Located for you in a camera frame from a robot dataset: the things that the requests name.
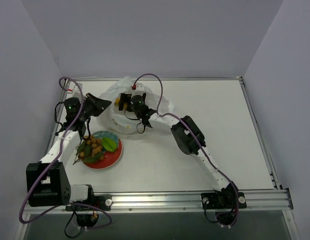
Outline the white plastic bag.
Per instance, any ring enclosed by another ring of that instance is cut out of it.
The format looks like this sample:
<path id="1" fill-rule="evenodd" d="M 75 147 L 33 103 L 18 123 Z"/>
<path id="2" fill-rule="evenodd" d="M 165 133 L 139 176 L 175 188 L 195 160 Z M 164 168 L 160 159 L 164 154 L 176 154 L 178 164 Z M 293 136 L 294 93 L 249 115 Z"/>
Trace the white plastic bag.
<path id="1" fill-rule="evenodd" d="M 137 120 L 133 120 L 134 114 L 128 111 L 119 111 L 118 105 L 115 105 L 115 100 L 120 98 L 121 93 L 142 95 L 146 93 L 145 103 L 148 107 L 154 110 L 159 110 L 161 114 L 172 112 L 174 105 L 172 101 L 153 93 L 152 90 L 146 87 L 146 92 L 132 91 L 134 80 L 129 76 L 117 81 L 111 85 L 104 93 L 100 95 L 103 100 L 110 100 L 112 104 L 99 116 L 97 120 L 101 125 L 121 134 L 131 135 L 137 133 Z"/>

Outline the green fake starfruit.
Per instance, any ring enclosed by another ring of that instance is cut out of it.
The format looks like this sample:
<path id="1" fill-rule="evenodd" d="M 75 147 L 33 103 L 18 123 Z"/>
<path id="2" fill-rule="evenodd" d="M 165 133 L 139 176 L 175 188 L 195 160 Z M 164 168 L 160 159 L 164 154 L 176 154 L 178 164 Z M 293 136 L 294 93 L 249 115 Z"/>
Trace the green fake starfruit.
<path id="1" fill-rule="evenodd" d="M 108 152 L 115 152 L 117 149 L 117 143 L 109 137 L 102 138 L 102 146 Z"/>

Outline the fake longan bunch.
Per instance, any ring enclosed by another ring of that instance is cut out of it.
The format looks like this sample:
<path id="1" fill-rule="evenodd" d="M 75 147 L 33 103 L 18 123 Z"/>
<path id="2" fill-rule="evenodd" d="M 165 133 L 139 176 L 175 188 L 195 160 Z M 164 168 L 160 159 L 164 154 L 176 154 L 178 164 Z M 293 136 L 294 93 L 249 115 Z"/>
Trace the fake longan bunch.
<path id="1" fill-rule="evenodd" d="M 73 164 L 83 162 L 94 164 L 104 159 L 102 138 L 90 136 L 88 140 L 83 140 L 76 151 L 76 158 Z"/>

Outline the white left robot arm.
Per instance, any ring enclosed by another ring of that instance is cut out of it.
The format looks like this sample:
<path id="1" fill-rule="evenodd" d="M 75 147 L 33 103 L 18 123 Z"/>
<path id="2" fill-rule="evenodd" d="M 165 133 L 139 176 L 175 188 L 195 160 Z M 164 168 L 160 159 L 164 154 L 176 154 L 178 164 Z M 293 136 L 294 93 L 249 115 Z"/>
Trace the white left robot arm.
<path id="1" fill-rule="evenodd" d="M 95 196 L 90 185 L 71 185 L 65 165 L 86 132 L 86 121 L 98 117 L 111 105 L 88 93 L 83 100 L 70 97 L 62 102 L 66 121 L 48 153 L 26 169 L 28 203 L 32 207 L 65 206 L 77 202 L 85 210 L 95 205 Z"/>

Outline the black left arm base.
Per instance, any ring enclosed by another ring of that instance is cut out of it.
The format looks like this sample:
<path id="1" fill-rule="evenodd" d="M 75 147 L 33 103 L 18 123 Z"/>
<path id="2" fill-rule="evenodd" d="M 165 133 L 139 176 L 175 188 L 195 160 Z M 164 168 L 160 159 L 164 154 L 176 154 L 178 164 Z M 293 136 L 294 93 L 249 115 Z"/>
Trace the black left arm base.
<path id="1" fill-rule="evenodd" d="M 112 196 L 103 194 L 89 197 L 87 200 L 71 203 L 65 207 L 65 211 L 74 212 L 78 226 L 87 229 L 97 229 L 109 226 L 112 218 L 108 214 L 112 206 Z M 101 225 L 98 224 L 100 214 L 107 220 Z"/>

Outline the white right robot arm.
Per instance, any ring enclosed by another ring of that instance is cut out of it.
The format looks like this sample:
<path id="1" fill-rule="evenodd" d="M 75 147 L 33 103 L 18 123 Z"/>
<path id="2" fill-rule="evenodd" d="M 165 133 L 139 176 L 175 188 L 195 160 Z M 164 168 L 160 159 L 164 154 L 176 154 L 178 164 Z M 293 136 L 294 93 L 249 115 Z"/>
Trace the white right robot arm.
<path id="1" fill-rule="evenodd" d="M 217 191 L 218 203 L 229 206 L 238 198 L 238 189 L 224 174 L 209 153 L 205 136 L 190 116 L 180 118 L 172 113 L 159 114 L 145 103 L 146 94 L 121 93 L 118 101 L 120 111 L 135 114 L 143 128 L 169 130 L 179 149 L 194 158 L 209 179 L 213 190 Z"/>

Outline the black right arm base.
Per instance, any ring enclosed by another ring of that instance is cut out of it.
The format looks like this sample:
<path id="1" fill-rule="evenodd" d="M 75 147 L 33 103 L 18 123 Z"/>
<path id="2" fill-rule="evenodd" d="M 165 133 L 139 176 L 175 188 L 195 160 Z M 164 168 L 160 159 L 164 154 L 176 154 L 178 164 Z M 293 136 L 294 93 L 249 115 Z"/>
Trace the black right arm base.
<path id="1" fill-rule="evenodd" d="M 204 192 L 201 203 L 205 218 L 210 223 L 220 224 L 222 228 L 234 226 L 238 221 L 239 209 L 247 208 L 244 193 L 235 193 L 231 189 Z"/>

